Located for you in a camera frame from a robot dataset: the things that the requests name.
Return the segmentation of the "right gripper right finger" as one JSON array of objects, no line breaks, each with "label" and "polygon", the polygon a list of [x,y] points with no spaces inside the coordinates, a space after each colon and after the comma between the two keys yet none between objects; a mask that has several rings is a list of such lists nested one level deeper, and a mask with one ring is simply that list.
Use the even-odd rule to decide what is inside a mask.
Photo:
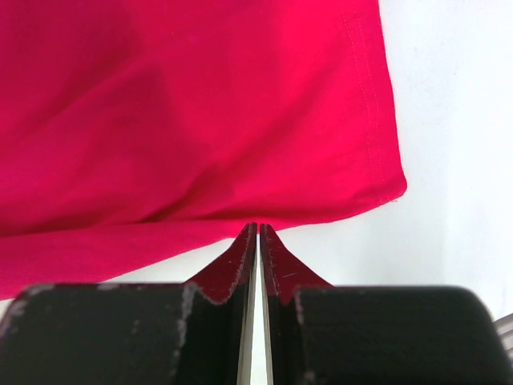
[{"label": "right gripper right finger", "polygon": [[454,286],[334,286],[260,227],[271,384],[509,384],[487,309]]}]

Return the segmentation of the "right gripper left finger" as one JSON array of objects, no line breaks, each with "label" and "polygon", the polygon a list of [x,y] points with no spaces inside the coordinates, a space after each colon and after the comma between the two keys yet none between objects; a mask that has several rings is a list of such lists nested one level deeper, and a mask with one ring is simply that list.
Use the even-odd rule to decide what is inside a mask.
[{"label": "right gripper left finger", "polygon": [[257,226],[182,283],[46,284],[1,321],[4,384],[247,384]]}]

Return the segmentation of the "magenta t shirt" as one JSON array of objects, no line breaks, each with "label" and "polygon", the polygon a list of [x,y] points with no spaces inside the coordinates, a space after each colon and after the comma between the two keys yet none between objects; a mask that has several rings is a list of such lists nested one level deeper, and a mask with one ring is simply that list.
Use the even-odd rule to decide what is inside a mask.
[{"label": "magenta t shirt", "polygon": [[4,1],[1,296],[406,191],[375,1]]}]

